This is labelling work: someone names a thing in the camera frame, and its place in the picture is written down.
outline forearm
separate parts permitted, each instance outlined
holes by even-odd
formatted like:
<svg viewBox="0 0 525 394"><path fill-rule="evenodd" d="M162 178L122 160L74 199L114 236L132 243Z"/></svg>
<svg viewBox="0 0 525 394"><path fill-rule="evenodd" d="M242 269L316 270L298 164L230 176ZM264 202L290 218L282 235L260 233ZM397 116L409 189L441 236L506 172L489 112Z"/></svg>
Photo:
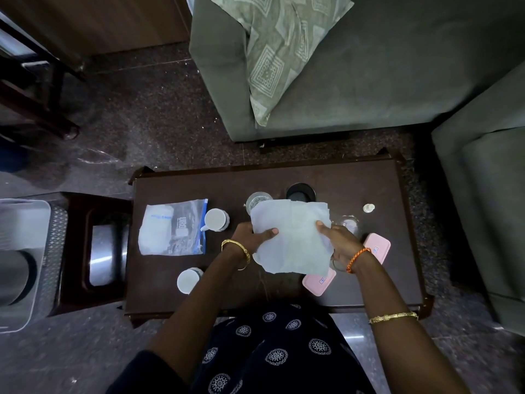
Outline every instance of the forearm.
<svg viewBox="0 0 525 394"><path fill-rule="evenodd" d="M202 360L203 349L220 310L225 287L244 253L226 246L180 308L153 338L150 350L167 362L187 384Z"/></svg>
<svg viewBox="0 0 525 394"><path fill-rule="evenodd" d="M368 252L354 262L369 318L409 309L388 273ZM415 318L372 325L377 351L394 393L468 393L461 378Z"/></svg>

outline person's left hand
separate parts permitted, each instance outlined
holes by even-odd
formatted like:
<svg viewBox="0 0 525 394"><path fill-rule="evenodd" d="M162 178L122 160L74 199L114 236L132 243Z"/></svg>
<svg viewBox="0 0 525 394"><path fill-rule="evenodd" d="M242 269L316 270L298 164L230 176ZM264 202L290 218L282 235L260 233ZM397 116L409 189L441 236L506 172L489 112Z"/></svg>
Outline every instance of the person's left hand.
<svg viewBox="0 0 525 394"><path fill-rule="evenodd" d="M263 242L272 239L278 233L279 230L277 228L272 228L260 234L254 234L252 223L240 223L237 225L237 229L235 229L235 232L233 233L232 240L239 242L244 247L246 247L246 250L249 251L250 254L253 254L257 251L257 249L259 249L259 246ZM232 245L240 249L239 246L233 243L229 243L228 245Z"/></svg>

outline orange bracelet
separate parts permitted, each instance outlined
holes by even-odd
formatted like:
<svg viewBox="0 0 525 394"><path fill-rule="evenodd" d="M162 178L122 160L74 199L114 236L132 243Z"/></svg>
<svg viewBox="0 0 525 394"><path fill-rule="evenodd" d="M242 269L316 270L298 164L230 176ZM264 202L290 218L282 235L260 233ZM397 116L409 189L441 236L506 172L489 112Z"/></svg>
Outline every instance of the orange bracelet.
<svg viewBox="0 0 525 394"><path fill-rule="evenodd" d="M349 274L353 274L352 272L352 264L354 263L355 259L357 259L361 253L363 253L364 251L369 251L370 253L372 252L372 249L369 248L369 247L365 247L361 250L359 250L355 256L352 257L352 259L350 260L350 263L348 263L347 267L346 267L346 272L348 272Z"/></svg>

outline green sofa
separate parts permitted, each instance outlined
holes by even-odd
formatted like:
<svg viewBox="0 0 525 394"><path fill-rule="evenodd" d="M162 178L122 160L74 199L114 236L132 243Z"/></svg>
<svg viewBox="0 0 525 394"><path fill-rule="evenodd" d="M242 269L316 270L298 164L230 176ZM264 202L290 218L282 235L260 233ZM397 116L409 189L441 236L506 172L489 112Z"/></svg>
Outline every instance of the green sofa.
<svg viewBox="0 0 525 394"><path fill-rule="evenodd" d="M233 141L428 122L525 60L525 0L353 1L259 127L246 33L195 0L189 50Z"/></svg>
<svg viewBox="0 0 525 394"><path fill-rule="evenodd" d="M495 312L525 336L525 62L432 139Z"/></svg>

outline green patterned pillow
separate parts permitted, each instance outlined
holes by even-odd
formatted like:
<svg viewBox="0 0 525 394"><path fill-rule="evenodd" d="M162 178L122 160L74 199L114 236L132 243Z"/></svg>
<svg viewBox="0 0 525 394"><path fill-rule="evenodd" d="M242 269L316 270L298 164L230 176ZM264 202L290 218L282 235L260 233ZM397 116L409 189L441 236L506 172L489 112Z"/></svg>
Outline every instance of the green patterned pillow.
<svg viewBox="0 0 525 394"><path fill-rule="evenodd" d="M351 0L212 0L249 35L246 49L253 114L266 126L273 108Z"/></svg>

